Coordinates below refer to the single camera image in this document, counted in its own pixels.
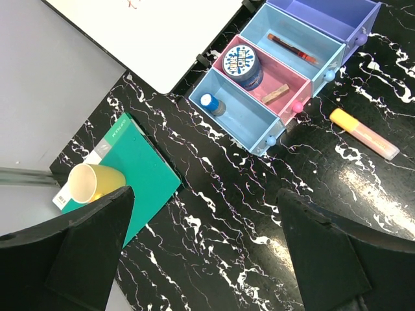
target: black marble surface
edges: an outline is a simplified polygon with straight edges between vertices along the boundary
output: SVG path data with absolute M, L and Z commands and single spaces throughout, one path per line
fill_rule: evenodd
M 275 197 L 286 187 L 376 230 L 415 239 L 415 5 L 388 0 L 368 43 L 258 158 L 187 100 L 125 73 L 51 165 L 69 172 L 124 111 L 171 160 L 184 187 L 124 249 L 117 279 L 134 310 L 303 310 Z M 241 30 L 243 12 L 206 56 Z M 385 161 L 334 126 L 341 107 L 396 144 Z

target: book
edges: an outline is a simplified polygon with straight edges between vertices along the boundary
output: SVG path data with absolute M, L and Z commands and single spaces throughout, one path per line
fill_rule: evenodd
M 122 172 L 135 194 L 124 246 L 158 213 L 181 181 L 130 114 L 122 114 L 84 163 L 101 164 Z M 63 213 L 85 206 L 71 199 L 67 183 L 53 198 Z

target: drawer knob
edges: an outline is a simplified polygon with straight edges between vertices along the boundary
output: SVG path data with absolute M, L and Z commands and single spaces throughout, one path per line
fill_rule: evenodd
M 324 81 L 331 82 L 335 79 L 335 77 L 336 77 L 335 72 L 333 70 L 328 70 L 326 74 L 324 75 Z
M 292 112 L 300 113 L 300 112 L 303 112 L 303 110 L 304 110 L 303 104 L 299 102 L 298 100 L 295 100 L 294 104 L 292 105 Z
M 365 45 L 368 41 L 368 35 L 367 34 L 359 34 L 356 38 L 356 45 L 362 46 Z
M 267 144 L 267 146 L 272 147 L 275 146 L 277 144 L 277 138 L 274 136 L 269 136 L 265 143 Z

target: orange pen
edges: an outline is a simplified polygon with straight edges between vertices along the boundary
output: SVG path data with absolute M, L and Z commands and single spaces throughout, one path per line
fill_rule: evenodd
M 314 58 L 312 56 L 309 56 L 308 54 L 300 51 L 299 49 L 297 49 L 296 47 L 293 47 L 292 45 L 289 45 L 288 43 L 285 43 L 284 41 L 282 41 L 281 39 L 279 39 L 275 35 L 268 34 L 268 39 L 275 42 L 275 43 L 278 43 L 279 45 L 283 46 L 287 50 L 290 50 L 291 52 L 297 54 L 299 57 L 303 58 L 304 60 L 307 60 L 310 63 L 317 64 L 316 58 Z
M 399 149 L 385 138 L 375 133 L 367 126 L 353 118 L 340 108 L 337 108 L 330 115 L 330 120 L 340 126 L 343 130 L 352 134 L 355 138 L 364 143 L 367 147 L 391 161 L 399 153 Z

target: gray floor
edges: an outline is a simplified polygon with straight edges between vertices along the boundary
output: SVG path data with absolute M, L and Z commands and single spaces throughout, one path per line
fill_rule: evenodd
M 47 170 L 124 69 L 40 0 L 0 20 L 0 167 Z M 58 216 L 57 192 L 0 186 L 0 235 Z M 131 310 L 116 285 L 107 310 Z

